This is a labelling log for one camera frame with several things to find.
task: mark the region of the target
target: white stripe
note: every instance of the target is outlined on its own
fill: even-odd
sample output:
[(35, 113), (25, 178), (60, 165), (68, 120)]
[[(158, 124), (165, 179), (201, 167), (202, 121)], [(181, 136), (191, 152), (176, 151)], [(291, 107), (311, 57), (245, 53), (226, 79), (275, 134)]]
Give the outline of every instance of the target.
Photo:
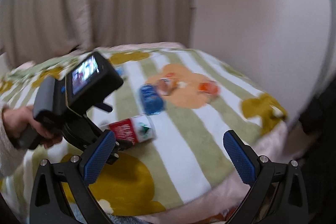
[(6, 201), (8, 207), (16, 216), (20, 216), (20, 204), (15, 192), (13, 175), (6, 178), (6, 192), (6, 194), (3, 194), (3, 198)]
[(213, 56), (211, 56), (211, 55), (209, 55), (205, 52), (202, 52), (202, 51), (197, 51), (197, 52), (204, 59), (204, 61), (207, 62), (210, 65), (210, 67), (212, 67), (219, 75), (226, 78), (230, 82), (242, 87), (244, 90), (248, 91), (253, 96), (258, 97), (261, 93), (263, 93), (262, 91), (254, 88), (250, 84), (246, 83), (244, 80), (242, 80), (242, 79), (228, 73), (227, 71), (225, 71), (220, 66), (219, 61), (216, 58), (214, 58)]
[(33, 94), (31, 95), (31, 97), (30, 97), (30, 99), (29, 99), (29, 101), (27, 103), (27, 106), (34, 105), (35, 97), (36, 97), (36, 94), (37, 94), (38, 90), (39, 90), (39, 87), (34, 90)]
[(169, 64), (169, 59), (164, 54), (153, 53), (151, 55), (151, 60), (154, 62), (157, 70), (162, 70), (165, 65)]
[[(165, 65), (169, 64), (169, 59), (163, 54), (157, 54), (152, 59), (158, 70), (161, 70)], [(216, 144), (220, 147), (225, 157), (231, 160), (223, 146), (223, 135), (231, 128), (229, 128), (229, 126), (223, 122), (218, 111), (216, 111), (209, 104), (205, 104), (203, 107), (198, 109), (193, 109), (193, 111), (203, 122), (207, 131), (213, 136)]]
[(102, 53), (101, 54), (105, 59), (109, 59), (111, 57), (111, 53), (107, 52), (107, 53)]
[[(108, 97), (105, 98), (104, 102), (110, 106), (115, 106), (115, 93), (112, 92)], [(98, 109), (94, 107), (92, 109), (92, 121), (98, 126), (107, 125), (112, 122), (117, 121), (117, 112), (116, 110), (113, 110), (112, 112), (108, 113), (105, 111), (102, 111), (101, 109)]]
[[(174, 51), (181, 59), (183, 64), (192, 72), (202, 74), (210, 78), (211, 80), (216, 81), (209, 75), (191, 56), (188, 52)], [(241, 99), (233, 94), (231, 91), (226, 89), (223, 85), (218, 83), (220, 87), (219, 95), (222, 99), (232, 108), (245, 122), (249, 121), (257, 125), (261, 125), (261, 118), (259, 116), (246, 119), (241, 111)]]
[(59, 163), (68, 153), (68, 142), (63, 138), (60, 143), (53, 145), (53, 147), (47, 149), (46, 152), (48, 155), (48, 160), (50, 160), (52, 164)]
[(13, 106), (12, 106), (13, 99), (14, 99), (14, 97), (15, 97), (21, 90), (22, 90), (22, 87), (21, 87), (16, 93), (14, 93), (14, 94), (12, 95), (12, 97), (8, 100), (7, 105), (8, 105), (10, 108), (13, 108)]
[(8, 94), (10, 94), (12, 92), (12, 90), (14, 90), (16, 88), (17, 84), (13, 84), (13, 86), (8, 90), (5, 91), (1, 96), (0, 99), (3, 100)]
[[(145, 83), (142, 68), (136, 61), (125, 63), (128, 79), (135, 98)], [(180, 135), (178, 129), (165, 111), (150, 116), (157, 138), (153, 140), (157, 152), (166, 167), (177, 192), (184, 203), (194, 200), (211, 189), (195, 155)]]
[(31, 85), (28, 84), (26, 87), (24, 87), (24, 89), (22, 90), (19, 99), (17, 100), (14, 108), (18, 108), (21, 106), (21, 103), (23, 101), (23, 99), (26, 97), (27, 93), (29, 92), (29, 90), (31, 89)]
[(124, 70), (127, 75), (127, 80), (133, 92), (133, 96), (138, 107), (139, 113), (144, 113), (142, 109), (142, 104), (139, 98), (139, 88), (145, 83), (145, 79), (142, 75), (141, 70), (137, 66), (137, 61), (128, 61), (124, 63)]

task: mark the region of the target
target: red object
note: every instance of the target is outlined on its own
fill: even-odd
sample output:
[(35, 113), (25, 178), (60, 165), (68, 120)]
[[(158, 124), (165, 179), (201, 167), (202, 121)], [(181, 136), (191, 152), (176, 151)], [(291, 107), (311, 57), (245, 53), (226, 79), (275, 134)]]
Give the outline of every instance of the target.
[(230, 219), (230, 217), (233, 215), (233, 213), (235, 212), (235, 210), (237, 209), (238, 207), (234, 207), (232, 208), (228, 213), (227, 215), (225, 216), (225, 221), (228, 221)]
[(175, 73), (167, 73), (166, 77), (174, 77)]
[(128, 118), (109, 124), (109, 128), (114, 132), (116, 139), (131, 141), (133, 144), (138, 143), (131, 119)]
[(198, 85), (198, 90), (209, 95), (216, 96), (219, 93), (219, 87), (215, 81), (202, 82)]

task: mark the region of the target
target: striped blanket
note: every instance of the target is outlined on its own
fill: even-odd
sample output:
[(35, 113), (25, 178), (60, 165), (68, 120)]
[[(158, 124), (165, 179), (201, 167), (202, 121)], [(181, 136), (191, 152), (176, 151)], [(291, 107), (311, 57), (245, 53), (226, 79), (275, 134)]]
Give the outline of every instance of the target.
[[(157, 138), (120, 153), (114, 165), (105, 165), (97, 182), (90, 185), (95, 198), (107, 213), (136, 216), (162, 212), (194, 200), (220, 184), (233, 170), (223, 148), (223, 133), (229, 129), (250, 145), (261, 136), (259, 116), (246, 119), (241, 102), (263, 92), (248, 78), (227, 64), (193, 49), (146, 49), (141, 52), (100, 51), (112, 64), (121, 65), (127, 75), (123, 86), (106, 98), (111, 113), (88, 111), (96, 125), (143, 113), (138, 90), (167, 64), (182, 65), (192, 73), (215, 80), (219, 96), (200, 108), (178, 107), (166, 101), (165, 110), (151, 116)], [(1, 100), (11, 107), (33, 104), (38, 86), (47, 75), (62, 78), (86, 57), (64, 56), (27, 70), (14, 70), (2, 80)], [(31, 191), (39, 162), (68, 160), (81, 151), (63, 140), (51, 149), (39, 146), (28, 151), (14, 175), (2, 182), (2, 193), (18, 210), (29, 209)], [(74, 202), (64, 184), (66, 196)]]

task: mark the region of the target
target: white wall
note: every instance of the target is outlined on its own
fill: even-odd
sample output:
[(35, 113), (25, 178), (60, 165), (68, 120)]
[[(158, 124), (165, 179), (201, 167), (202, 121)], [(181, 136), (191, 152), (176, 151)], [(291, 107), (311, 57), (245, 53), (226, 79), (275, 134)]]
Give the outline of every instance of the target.
[(330, 28), (330, 0), (195, 0), (192, 47), (261, 85), (293, 119), (311, 96)]

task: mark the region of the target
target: bed sheet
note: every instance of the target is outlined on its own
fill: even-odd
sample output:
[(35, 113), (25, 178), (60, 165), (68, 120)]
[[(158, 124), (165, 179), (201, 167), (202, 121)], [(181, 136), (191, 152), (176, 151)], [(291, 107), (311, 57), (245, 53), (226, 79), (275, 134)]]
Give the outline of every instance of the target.
[[(233, 166), (222, 146), (222, 135), (226, 130), (234, 129), (250, 145), (260, 145), (265, 140), (261, 147), (271, 147), (274, 151), (282, 148), (286, 135), (284, 123), (279, 123), (260, 139), (261, 118), (247, 119), (240, 109), (244, 99), (263, 94), (261, 89), (214, 57), (197, 50), (176, 48), (99, 51), (112, 64), (124, 67), (127, 80), (122, 88), (106, 98), (106, 102), (115, 107), (112, 113), (97, 109), (88, 112), (98, 126), (141, 114), (138, 88), (150, 83), (153, 76), (160, 77), (171, 64), (174, 67), (169, 70), (176, 70), (176, 73), (183, 70), (187, 78), (198, 74), (197, 77), (216, 80), (221, 90), (218, 98), (197, 108), (190, 107), (190, 100), (187, 103), (182, 100), (190, 96), (190, 91), (181, 93), (179, 98), (174, 96), (173, 100), (166, 98), (165, 111), (152, 117), (157, 138), (120, 153), (116, 164), (104, 168), (98, 181), (90, 186), (107, 213), (137, 216), (158, 213), (143, 217), (153, 223), (190, 223), (207, 218), (214, 211), (219, 210), (219, 213), (223, 207), (231, 205), (222, 198), (236, 202), (246, 191), (241, 184), (236, 184), (239, 180), (235, 174), (230, 175)], [(12, 72), (2, 82), (1, 99), (11, 107), (33, 103), (38, 86), (47, 75), (62, 78), (85, 56), (65, 56), (48, 64)], [(257, 153), (267, 155), (263, 151), (267, 152), (261, 149)], [(48, 158), (51, 162), (59, 162), (80, 153), (65, 141), (49, 150), (39, 147), (34, 152), (27, 152), (23, 165), (2, 183), (7, 203), (19, 212), (27, 212), (40, 160)], [(64, 187), (68, 200), (73, 201), (67, 186)], [(223, 202), (221, 208), (209, 206), (217, 201)]]

